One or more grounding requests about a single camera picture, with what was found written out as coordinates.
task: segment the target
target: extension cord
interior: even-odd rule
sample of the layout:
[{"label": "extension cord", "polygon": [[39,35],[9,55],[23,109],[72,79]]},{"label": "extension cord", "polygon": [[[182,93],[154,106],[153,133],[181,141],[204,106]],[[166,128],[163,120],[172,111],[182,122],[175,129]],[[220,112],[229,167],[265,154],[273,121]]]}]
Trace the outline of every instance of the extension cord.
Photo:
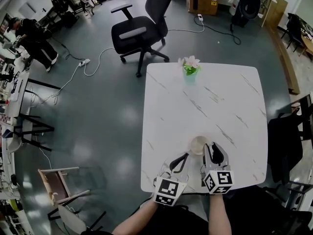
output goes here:
[{"label": "extension cord", "polygon": [[86,60],[80,62],[78,66],[79,66],[79,67],[82,67],[82,66],[88,64],[89,62],[90,62],[90,59],[86,59]]}]

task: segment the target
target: white cable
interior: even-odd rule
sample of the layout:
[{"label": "white cable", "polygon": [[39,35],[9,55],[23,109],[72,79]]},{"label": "white cable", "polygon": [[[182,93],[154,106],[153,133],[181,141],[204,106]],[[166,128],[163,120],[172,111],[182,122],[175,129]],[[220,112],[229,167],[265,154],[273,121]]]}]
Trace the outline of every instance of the white cable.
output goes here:
[{"label": "white cable", "polygon": [[101,58],[101,55],[102,55],[103,52],[101,52],[101,54],[100,54],[100,56],[99,56],[98,67],[97,67],[97,69],[94,71],[93,74],[86,74],[86,65],[87,65],[87,63],[86,63],[86,61],[85,61],[84,74],[85,74],[86,76],[93,76],[93,75],[95,75],[95,73],[97,72],[97,70],[98,70],[99,67],[100,67],[100,58]]},{"label": "white cable", "polygon": [[189,32],[193,32],[193,33],[201,33],[201,32],[204,32],[204,30],[205,30],[205,27],[204,27],[204,24],[202,21],[201,21],[201,24],[203,25],[202,31],[193,31],[193,30],[189,30],[189,29],[169,29],[168,31],[175,30],[175,31],[189,31]]},{"label": "white cable", "polygon": [[[95,75],[95,73],[98,71],[98,69],[99,69],[99,67],[100,67],[100,58],[101,58],[101,55],[102,55],[105,51],[107,51],[108,49],[114,49],[114,48],[112,48],[112,47],[111,47],[111,48],[107,48],[107,49],[105,49],[104,51],[102,51],[102,52],[100,53],[97,69],[96,69],[96,70],[94,71],[94,73],[92,73],[92,74],[87,74],[87,73],[86,73],[87,62],[86,62],[86,59],[85,59],[84,74],[85,74],[86,76],[93,76],[93,75]],[[48,99],[54,98],[54,105],[56,105],[56,104],[58,103],[58,95],[60,94],[61,90],[62,90],[66,85],[68,85],[68,84],[70,83],[70,81],[72,81],[72,79],[73,79],[73,77],[74,77],[74,75],[75,75],[75,73],[76,73],[76,71],[77,71],[77,69],[78,69],[79,67],[80,67],[79,65],[76,67],[76,69],[75,69],[75,71],[74,71],[72,77],[70,78],[70,80],[69,80],[65,85],[63,85],[63,86],[60,88],[60,90],[57,91],[56,94],[53,94],[53,95],[47,97],[46,99],[44,99],[42,102],[39,102],[38,104],[43,104],[43,103],[46,102]]]},{"label": "white cable", "polygon": [[48,161],[49,161],[49,164],[50,164],[50,169],[52,170],[52,166],[51,166],[51,162],[50,162],[50,159],[48,158],[48,156],[44,153],[44,151],[43,150],[41,150],[42,151],[42,153],[44,154],[44,156],[48,159]]}]

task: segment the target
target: floor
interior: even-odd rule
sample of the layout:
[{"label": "floor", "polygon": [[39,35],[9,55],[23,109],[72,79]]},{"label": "floor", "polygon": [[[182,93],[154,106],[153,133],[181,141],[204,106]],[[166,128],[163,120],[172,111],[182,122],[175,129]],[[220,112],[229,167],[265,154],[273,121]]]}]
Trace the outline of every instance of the floor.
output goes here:
[{"label": "floor", "polygon": [[[71,28],[63,28],[54,37],[62,41],[73,55],[91,60],[87,73],[92,73],[100,52],[112,47],[111,27],[125,20],[122,12],[111,14],[110,10],[124,3],[132,3],[133,16],[146,15],[146,0],[111,0],[97,6],[93,17],[80,16]],[[194,15],[187,13],[186,0],[173,0],[166,12],[168,28],[201,30],[195,25]],[[218,16],[204,16],[204,23],[216,30],[229,32],[230,15],[219,12]],[[235,28],[241,38],[240,46],[232,37],[205,29],[204,33],[170,31],[166,46],[153,46],[168,55],[172,62],[179,57],[195,55],[201,62],[227,63],[256,67],[259,71],[268,120],[281,111],[289,111],[287,83],[282,65],[272,41],[257,22],[245,29]],[[57,64],[46,73],[35,61],[31,66],[31,78],[56,86],[63,86],[72,76],[78,61],[65,60],[67,52],[51,40],[60,54]],[[87,77],[79,68],[72,82],[58,96],[57,104],[50,99],[44,104],[32,103],[31,114],[55,127],[53,134],[38,139],[52,148],[46,152],[52,168],[79,166],[70,173],[67,181],[72,192],[91,190],[91,195],[70,204],[80,210],[80,218],[91,225],[103,210],[107,214],[99,225],[112,231],[126,219],[139,204],[150,196],[140,189],[141,135],[145,89],[145,70],[149,63],[163,62],[162,58],[147,54],[143,63],[143,77],[135,76],[139,54],[126,58],[123,64],[114,50],[105,52],[98,72]],[[56,93],[41,86],[33,91],[42,99]],[[22,112],[30,106],[30,95],[25,94]],[[59,235],[65,232],[60,221],[49,222],[46,214],[50,205],[37,169],[48,169],[49,163],[42,152],[29,145],[16,153],[16,174],[23,195],[26,215],[36,235]]]}]

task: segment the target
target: chair armrest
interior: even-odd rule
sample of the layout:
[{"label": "chair armrest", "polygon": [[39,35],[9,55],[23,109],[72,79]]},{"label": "chair armrest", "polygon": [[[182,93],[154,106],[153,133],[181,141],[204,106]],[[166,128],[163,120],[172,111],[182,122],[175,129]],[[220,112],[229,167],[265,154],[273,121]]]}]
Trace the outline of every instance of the chair armrest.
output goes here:
[{"label": "chair armrest", "polygon": [[131,31],[128,31],[124,34],[119,35],[119,38],[124,41],[124,40],[128,40],[130,38],[134,38],[134,37],[138,37],[140,35],[142,35],[143,33],[147,32],[147,28],[146,27],[142,27],[142,28],[138,28],[138,29],[134,29]]},{"label": "chair armrest", "polygon": [[111,13],[115,13],[115,12],[117,12],[117,11],[120,11],[120,10],[123,10],[123,9],[127,9],[127,8],[129,8],[129,7],[132,7],[132,6],[133,6],[132,4],[127,3],[127,4],[124,4],[124,5],[122,5],[122,6],[119,6],[119,7],[116,7],[116,8],[114,8],[114,9],[112,9],[112,10],[111,10]]}]

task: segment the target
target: cable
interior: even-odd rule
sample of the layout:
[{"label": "cable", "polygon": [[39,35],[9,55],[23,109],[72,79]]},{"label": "cable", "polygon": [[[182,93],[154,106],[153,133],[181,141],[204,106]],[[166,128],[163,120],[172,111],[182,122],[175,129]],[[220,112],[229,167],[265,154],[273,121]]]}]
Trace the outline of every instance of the cable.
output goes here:
[{"label": "cable", "polygon": [[97,70],[98,70],[99,67],[100,67],[100,58],[101,58],[101,55],[102,55],[105,51],[107,51],[108,49],[114,49],[114,48],[110,47],[110,48],[107,48],[107,49],[105,49],[104,51],[101,52],[101,54],[100,54],[100,56],[99,56],[99,60],[98,60],[98,67],[97,67],[97,69],[94,71],[93,74],[86,74],[86,65],[87,65],[87,63],[86,63],[86,59],[85,59],[84,74],[85,74],[86,76],[93,76],[93,75],[97,72]]},{"label": "cable", "polygon": [[202,168],[204,167],[204,164],[201,166],[201,168],[200,168],[200,173],[203,173],[201,170],[202,170]]},{"label": "cable", "polygon": [[[99,62],[98,62],[97,69],[96,69],[92,74],[87,74],[87,73],[86,73],[86,68],[87,68],[87,62],[86,62],[86,60],[87,60],[87,59],[83,59],[83,58],[82,58],[82,59],[78,59],[78,60],[84,60],[84,61],[85,61],[84,74],[85,74],[86,76],[93,76],[93,75],[95,75],[95,73],[98,71],[98,69],[99,69],[99,67],[100,67],[100,58],[101,58],[101,55],[102,55],[105,51],[107,51],[108,49],[114,49],[114,48],[110,47],[110,48],[107,48],[107,49],[105,49],[104,51],[101,52],[101,54],[99,55]],[[47,98],[44,99],[42,102],[39,102],[36,106],[31,106],[31,107],[37,107],[39,104],[43,104],[44,102],[46,102],[46,101],[47,101],[48,99],[50,99],[50,98],[54,98],[54,105],[56,105],[56,104],[58,103],[58,95],[60,94],[61,90],[62,90],[66,85],[68,85],[68,84],[70,83],[70,81],[72,81],[72,79],[73,79],[73,77],[74,77],[74,75],[75,75],[75,73],[76,73],[76,71],[77,71],[77,69],[78,69],[79,67],[80,67],[80,65],[78,65],[78,66],[76,67],[76,69],[75,69],[75,71],[74,71],[72,77],[70,78],[70,80],[69,80],[65,85],[63,85],[63,86],[60,88],[60,90],[57,91],[56,94],[53,94],[53,95],[47,97]]]},{"label": "cable", "polygon": [[175,30],[175,31],[189,31],[189,32],[193,32],[193,33],[201,33],[201,32],[204,32],[204,24],[203,22],[201,21],[202,25],[203,25],[203,30],[202,31],[193,31],[193,30],[188,30],[188,29],[169,29],[168,31],[171,31],[171,30]]},{"label": "cable", "polygon": [[54,37],[51,37],[51,38],[52,38],[54,41],[58,42],[64,49],[66,49],[66,50],[68,51],[68,55],[65,57],[65,60],[67,60],[69,57],[72,57],[72,58],[74,58],[74,59],[76,59],[76,60],[86,60],[86,58],[74,57],[74,56],[70,53],[69,49],[68,49],[64,44],[62,44],[59,40],[55,39]]},{"label": "cable", "polygon": [[[195,17],[194,17],[195,24],[196,24],[196,25],[199,25],[199,26],[202,26],[201,24],[198,24],[198,23],[196,22],[196,18],[197,18],[197,17],[198,17],[198,16],[195,16]],[[211,29],[211,30],[213,30],[213,31],[215,31],[215,32],[217,32],[217,33],[220,33],[220,34],[222,34],[222,35],[229,35],[229,36],[232,36],[234,43],[235,43],[236,45],[241,45],[241,40],[240,40],[240,38],[239,38],[239,37],[236,37],[236,36],[233,34],[233,31],[231,31],[231,33],[225,33],[225,32],[220,32],[220,31],[218,31],[218,30],[215,30],[215,29],[213,29],[213,28],[211,28],[210,26],[207,26],[207,25],[203,25],[203,26],[204,26],[204,27],[208,27],[209,29]]]},{"label": "cable", "polygon": [[50,159],[48,158],[48,156],[44,153],[44,151],[43,151],[41,148],[39,148],[39,149],[42,151],[42,153],[44,154],[44,156],[48,159],[49,165],[50,165],[50,169],[52,170],[52,166],[51,166]]},{"label": "cable", "polygon": [[69,233],[66,234],[65,232],[62,231],[62,229],[61,229],[61,227],[59,226],[58,222],[55,222],[55,224],[57,225],[57,227],[59,228],[59,230],[62,232],[62,234],[70,235]]},{"label": "cable", "polygon": [[64,222],[63,222],[63,225],[64,225],[64,228],[65,228],[66,232],[68,233],[68,235],[70,235],[69,232],[68,232],[68,230],[67,230],[67,228],[66,228],[66,226],[65,226],[65,223],[64,223]]}]

